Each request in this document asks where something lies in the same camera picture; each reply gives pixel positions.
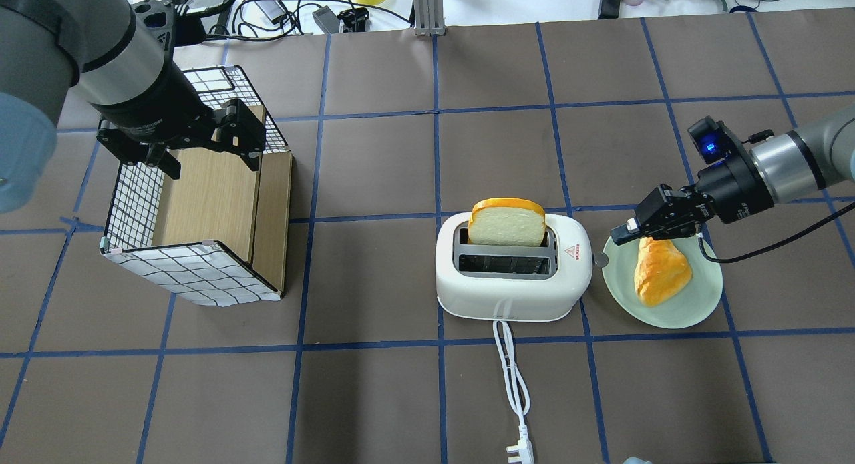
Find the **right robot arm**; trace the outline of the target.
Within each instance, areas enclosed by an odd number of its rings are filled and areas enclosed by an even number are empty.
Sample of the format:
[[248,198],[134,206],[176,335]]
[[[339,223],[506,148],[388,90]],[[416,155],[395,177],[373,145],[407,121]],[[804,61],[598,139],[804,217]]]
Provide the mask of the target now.
[[702,118],[688,129],[706,167],[694,184],[651,190],[625,224],[611,230],[620,246],[640,238],[689,238],[702,224],[745,220],[853,179],[854,109],[802,124],[790,132],[761,132],[740,141],[724,122]]

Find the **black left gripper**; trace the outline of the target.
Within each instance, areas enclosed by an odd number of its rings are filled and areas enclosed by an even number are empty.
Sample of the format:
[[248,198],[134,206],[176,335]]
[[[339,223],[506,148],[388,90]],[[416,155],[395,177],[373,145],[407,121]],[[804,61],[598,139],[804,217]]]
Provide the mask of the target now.
[[198,116],[160,118],[137,128],[122,128],[101,118],[97,139],[122,165],[156,167],[171,179],[180,179],[181,165],[170,150],[226,152],[239,156],[251,171],[259,171],[266,148],[263,118],[239,98],[225,101],[218,109],[205,104],[201,109]]

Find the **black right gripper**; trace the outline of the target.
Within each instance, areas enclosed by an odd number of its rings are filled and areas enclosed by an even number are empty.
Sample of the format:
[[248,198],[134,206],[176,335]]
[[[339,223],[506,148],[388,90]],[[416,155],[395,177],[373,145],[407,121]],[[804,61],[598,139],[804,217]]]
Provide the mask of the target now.
[[641,238],[689,238],[720,218],[725,224],[773,208],[772,194],[745,153],[728,154],[697,173],[697,183],[675,190],[661,184],[635,208],[635,217],[610,231],[616,246]]

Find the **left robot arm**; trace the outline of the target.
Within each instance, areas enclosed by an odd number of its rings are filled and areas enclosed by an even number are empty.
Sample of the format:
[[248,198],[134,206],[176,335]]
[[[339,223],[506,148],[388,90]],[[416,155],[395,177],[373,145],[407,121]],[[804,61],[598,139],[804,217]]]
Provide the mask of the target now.
[[263,121],[239,99],[205,105],[173,60],[234,1],[189,10],[183,0],[2,0],[2,212],[33,197],[71,89],[100,114],[97,139],[123,165],[178,179],[171,151],[206,148],[257,171]]

